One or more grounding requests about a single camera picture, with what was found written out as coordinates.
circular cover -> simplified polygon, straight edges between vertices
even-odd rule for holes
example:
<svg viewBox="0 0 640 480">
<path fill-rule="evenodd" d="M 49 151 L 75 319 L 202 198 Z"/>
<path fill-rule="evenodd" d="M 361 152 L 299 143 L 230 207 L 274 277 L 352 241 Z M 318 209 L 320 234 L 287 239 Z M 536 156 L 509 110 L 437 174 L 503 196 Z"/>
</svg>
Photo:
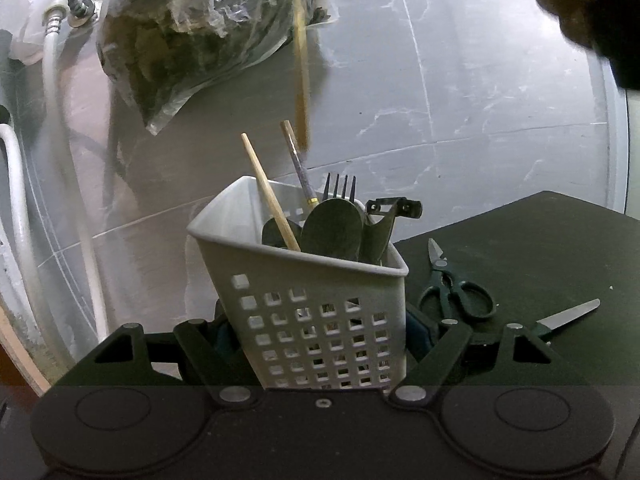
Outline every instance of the circular cover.
<svg viewBox="0 0 640 480">
<path fill-rule="evenodd" d="M 55 386 L 31 417 L 50 459 L 78 472 L 125 474 L 183 450 L 208 419 L 190 386 Z"/>
<path fill-rule="evenodd" d="M 457 386 L 440 413 L 471 455 L 510 472 L 561 472 L 590 462 L 613 432 L 609 405 L 590 386 Z"/>
</svg>

white hose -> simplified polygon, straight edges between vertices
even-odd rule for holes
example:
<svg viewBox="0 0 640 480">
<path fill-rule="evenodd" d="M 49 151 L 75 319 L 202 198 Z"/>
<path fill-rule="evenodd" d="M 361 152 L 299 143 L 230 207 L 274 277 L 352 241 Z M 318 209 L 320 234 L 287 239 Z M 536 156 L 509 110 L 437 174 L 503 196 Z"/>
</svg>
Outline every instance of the white hose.
<svg viewBox="0 0 640 480">
<path fill-rule="evenodd" d="M 75 362 L 58 331 L 53 314 L 44 297 L 38 266 L 33 256 L 31 230 L 27 215 L 27 197 L 24 190 L 24 173 L 20 144 L 14 129 L 8 124 L 0 124 L 0 138 L 6 146 L 6 161 L 9 168 L 9 195 L 14 222 L 15 248 L 18 266 L 22 275 L 27 298 L 33 312 L 33 318 L 42 334 L 42 339 L 58 363 L 71 368 Z"/>
<path fill-rule="evenodd" d="M 91 295 L 91 303 L 94 309 L 95 329 L 98 342 L 101 342 L 109 335 L 102 283 L 100 282 L 98 263 L 95 259 L 94 245 L 89 230 L 86 209 L 80 193 L 80 185 L 74 167 L 69 138 L 63 121 L 62 103 L 58 98 L 57 50 L 60 23 L 64 17 L 64 11 L 57 8 L 51 9 L 47 13 L 47 33 L 44 39 L 44 57 L 42 59 L 42 80 L 47 107 L 47 130 L 51 138 L 54 158 L 62 174 L 69 211 L 76 222 L 82 260 L 84 261 L 89 283 L 89 294 Z"/>
</svg>

silver rivet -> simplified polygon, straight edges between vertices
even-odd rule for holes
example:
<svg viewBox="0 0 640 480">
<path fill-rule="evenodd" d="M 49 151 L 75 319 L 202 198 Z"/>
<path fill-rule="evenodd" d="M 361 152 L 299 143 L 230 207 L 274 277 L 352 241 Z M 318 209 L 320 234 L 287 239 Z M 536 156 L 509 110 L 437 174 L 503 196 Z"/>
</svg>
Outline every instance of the silver rivet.
<svg viewBox="0 0 640 480">
<path fill-rule="evenodd" d="M 220 390 L 220 399 L 226 402 L 245 402 L 251 397 L 251 390 L 244 386 L 227 386 Z"/>
<path fill-rule="evenodd" d="M 317 408 L 330 408 L 332 404 L 333 403 L 331 402 L 331 399 L 318 399 L 318 400 L 316 400 L 316 407 Z"/>
<path fill-rule="evenodd" d="M 400 386 L 396 390 L 396 397 L 404 402 L 418 402 L 427 396 L 426 390 L 421 386 Z"/>
</svg>

fork tines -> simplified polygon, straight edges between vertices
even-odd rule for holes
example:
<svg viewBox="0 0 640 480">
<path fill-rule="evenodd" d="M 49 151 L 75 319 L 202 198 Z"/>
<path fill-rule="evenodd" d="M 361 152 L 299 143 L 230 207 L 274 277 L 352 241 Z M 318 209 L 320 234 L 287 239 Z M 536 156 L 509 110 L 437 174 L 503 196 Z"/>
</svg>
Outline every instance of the fork tines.
<svg viewBox="0 0 640 480">
<path fill-rule="evenodd" d="M 338 196 L 338 187 L 340 186 L 340 173 L 335 176 L 335 187 L 334 187 L 334 196 L 333 198 L 343 198 L 346 200 L 347 198 L 347 186 L 349 181 L 349 175 L 344 176 L 344 183 L 342 185 L 342 196 Z M 327 200 L 329 198 L 329 188 L 331 186 L 331 173 L 326 176 L 326 183 L 324 184 L 324 193 L 322 194 L 322 200 Z M 351 192 L 349 194 L 349 202 L 353 203 L 356 199 L 356 178 L 354 176 L 351 177 Z"/>
</svg>

white plastic basket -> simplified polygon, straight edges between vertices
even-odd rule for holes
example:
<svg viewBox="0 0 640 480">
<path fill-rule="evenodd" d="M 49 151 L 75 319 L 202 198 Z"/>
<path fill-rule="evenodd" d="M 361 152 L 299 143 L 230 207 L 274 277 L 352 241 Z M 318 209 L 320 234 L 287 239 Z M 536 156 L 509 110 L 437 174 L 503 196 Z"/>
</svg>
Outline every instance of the white plastic basket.
<svg viewBox="0 0 640 480">
<path fill-rule="evenodd" d="M 302 222 L 302 190 L 271 182 L 285 214 Z M 382 266 L 260 244 L 271 217 L 244 176 L 193 219 L 214 286 L 264 387 L 388 389 L 404 378 L 404 277 L 389 244 Z"/>
</svg>

